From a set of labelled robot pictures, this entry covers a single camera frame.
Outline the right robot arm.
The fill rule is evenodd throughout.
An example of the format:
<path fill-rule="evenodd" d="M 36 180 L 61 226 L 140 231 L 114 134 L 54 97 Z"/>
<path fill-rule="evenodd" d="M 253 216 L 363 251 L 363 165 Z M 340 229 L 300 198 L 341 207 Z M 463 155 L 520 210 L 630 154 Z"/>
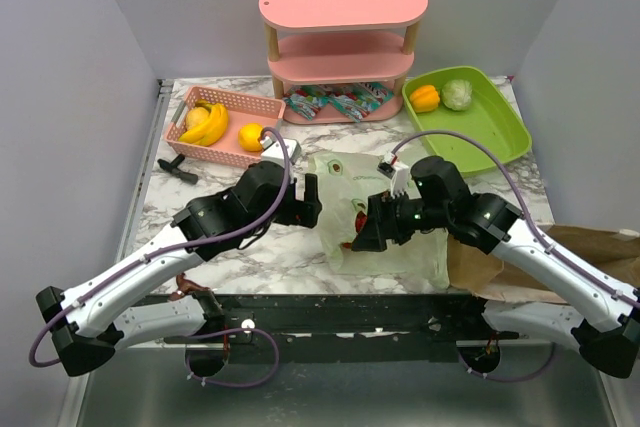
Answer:
<path fill-rule="evenodd" d="M 382 252 L 418 231 L 444 229 L 459 243 L 519 268 L 565 302 L 473 305 L 459 317 L 467 336 L 523 333 L 573 349 L 609 376 L 631 375 L 639 354 L 637 288 L 556 243 L 502 197 L 471 193 L 449 161 L 430 156 L 408 167 L 387 157 L 379 169 L 390 177 L 390 188 L 369 197 L 353 250 Z"/>

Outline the avocado print plastic bag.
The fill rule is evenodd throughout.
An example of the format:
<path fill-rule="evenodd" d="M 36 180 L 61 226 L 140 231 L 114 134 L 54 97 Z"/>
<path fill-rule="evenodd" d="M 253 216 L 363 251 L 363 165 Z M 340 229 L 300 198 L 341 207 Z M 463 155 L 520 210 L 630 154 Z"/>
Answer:
<path fill-rule="evenodd" d="M 387 244 L 384 252 L 354 252 L 341 246 L 356 237 L 354 220 L 367 214 L 368 197 L 386 190 L 389 180 L 377 171 L 376 155 L 319 151 L 309 157 L 318 177 L 322 203 L 316 231 L 330 268 L 337 274 L 374 276 L 406 274 L 436 289 L 449 286 L 447 237 L 443 229 L 415 234 L 405 244 Z"/>

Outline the yellow banana bunch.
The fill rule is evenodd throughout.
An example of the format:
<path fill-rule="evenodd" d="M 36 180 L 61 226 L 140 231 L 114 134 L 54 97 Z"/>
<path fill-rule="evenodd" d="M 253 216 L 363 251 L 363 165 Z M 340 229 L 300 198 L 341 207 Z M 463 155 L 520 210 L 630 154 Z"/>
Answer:
<path fill-rule="evenodd" d="M 226 133 L 229 114 L 223 104 L 212 104 L 208 119 L 199 126 L 187 130 L 178 139 L 179 142 L 209 147 L 217 143 Z"/>

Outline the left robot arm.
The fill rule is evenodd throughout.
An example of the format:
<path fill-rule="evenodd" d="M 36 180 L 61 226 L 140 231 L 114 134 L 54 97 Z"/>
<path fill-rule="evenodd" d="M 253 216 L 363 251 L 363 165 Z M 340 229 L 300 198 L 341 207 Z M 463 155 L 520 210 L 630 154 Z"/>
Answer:
<path fill-rule="evenodd" d="M 151 241 L 102 274 L 66 290 L 44 288 L 36 303 L 45 327 L 36 339 L 51 337 L 55 361 L 70 377 L 138 343 L 214 340 L 222 319 L 204 295 L 146 306 L 141 300 L 169 279 L 260 238 L 272 224 L 314 227 L 322 210 L 318 178 L 305 175 L 303 199 L 296 197 L 296 182 L 277 163 L 255 163 L 235 185 L 191 200 Z"/>

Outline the red lychee bunch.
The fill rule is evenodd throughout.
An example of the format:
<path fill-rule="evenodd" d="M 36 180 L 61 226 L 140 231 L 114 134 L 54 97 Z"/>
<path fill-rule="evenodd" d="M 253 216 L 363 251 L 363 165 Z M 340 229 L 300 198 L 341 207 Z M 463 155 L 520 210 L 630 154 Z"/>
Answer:
<path fill-rule="evenodd" d="M 356 234 L 360 233 L 360 231 L 362 230 L 362 228 L 364 227 L 364 225 L 366 223 L 366 220 L 367 220 L 367 215 L 366 215 L 366 213 L 364 211 L 359 211 L 356 214 L 356 217 L 355 217 L 355 220 L 354 220 L 354 229 L 355 229 Z M 346 248 L 346 249 L 351 249 L 352 248 L 352 243 L 351 242 L 343 242 L 341 244 L 341 246 L 343 248 Z"/>

